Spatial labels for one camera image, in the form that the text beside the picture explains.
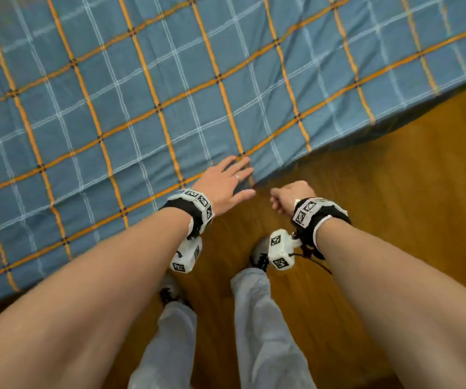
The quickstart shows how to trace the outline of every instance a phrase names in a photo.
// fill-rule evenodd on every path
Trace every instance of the wooden floor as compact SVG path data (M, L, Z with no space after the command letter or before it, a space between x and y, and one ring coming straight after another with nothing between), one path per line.
M218 218L194 271L178 276L199 316L193 385L237 388L229 280L263 235L291 229L273 213L269 187L307 180L347 209L353 224L395 244L466 286L466 91L371 143L312 155L255 199ZM308 261L269 270L272 294L320 388L349 388L393 373L332 278ZM106 382L126 387L156 330L156 299L133 325Z

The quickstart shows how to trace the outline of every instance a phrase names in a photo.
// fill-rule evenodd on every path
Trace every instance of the plaid pattern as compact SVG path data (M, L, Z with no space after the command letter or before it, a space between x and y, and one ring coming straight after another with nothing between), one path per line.
M0 299L464 82L466 0L0 0Z

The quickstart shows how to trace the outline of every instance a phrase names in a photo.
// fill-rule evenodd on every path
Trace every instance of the gray pants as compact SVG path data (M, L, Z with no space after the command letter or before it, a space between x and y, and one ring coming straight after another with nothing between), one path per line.
M242 389L314 388L307 360L274 300L267 275L246 269L231 280ZM130 389L188 389L194 364L197 315L172 302L159 317Z

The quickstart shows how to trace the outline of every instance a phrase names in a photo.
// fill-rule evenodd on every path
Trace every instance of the bedsheet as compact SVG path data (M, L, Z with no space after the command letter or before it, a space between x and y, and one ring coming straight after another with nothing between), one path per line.
M465 83L466 0L0 0L0 299Z

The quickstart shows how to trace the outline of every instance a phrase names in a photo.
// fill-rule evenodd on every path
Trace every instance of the sneaker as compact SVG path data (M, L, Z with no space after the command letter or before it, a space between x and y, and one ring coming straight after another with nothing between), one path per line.
M267 273L267 267L269 266L269 236L261 239L258 244L253 248L251 255L249 256L249 267L258 268Z
M191 308L190 303L186 299L184 290L170 273L165 273L159 284L159 296L163 303L163 307L166 307L170 302L179 302Z

